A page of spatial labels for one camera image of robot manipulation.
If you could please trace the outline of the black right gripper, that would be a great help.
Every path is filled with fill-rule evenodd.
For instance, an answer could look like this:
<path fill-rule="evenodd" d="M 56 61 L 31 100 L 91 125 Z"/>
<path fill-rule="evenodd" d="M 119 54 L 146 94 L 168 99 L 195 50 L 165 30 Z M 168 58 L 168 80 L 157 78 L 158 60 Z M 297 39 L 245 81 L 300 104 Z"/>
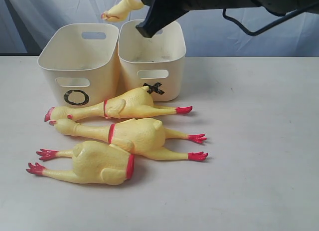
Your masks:
<path fill-rule="evenodd" d="M 145 38 L 152 38 L 158 31 L 188 13 L 179 0 L 141 0 L 149 7 L 145 20 L 136 25 Z"/>

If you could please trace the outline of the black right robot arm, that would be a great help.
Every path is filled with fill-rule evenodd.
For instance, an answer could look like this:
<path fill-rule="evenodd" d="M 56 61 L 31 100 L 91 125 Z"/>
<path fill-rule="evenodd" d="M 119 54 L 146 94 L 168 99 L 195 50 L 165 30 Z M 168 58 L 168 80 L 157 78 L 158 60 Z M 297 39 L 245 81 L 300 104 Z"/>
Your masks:
<path fill-rule="evenodd" d="M 319 0 L 141 0 L 149 7 L 146 18 L 136 25 L 145 38 L 153 37 L 173 21 L 192 10 L 221 9 L 224 19 L 236 24 L 249 36 L 258 36 L 302 13 L 319 12 Z M 227 9 L 263 7 L 278 17 L 277 20 L 257 31 L 248 30 L 241 22 L 227 16 Z"/>

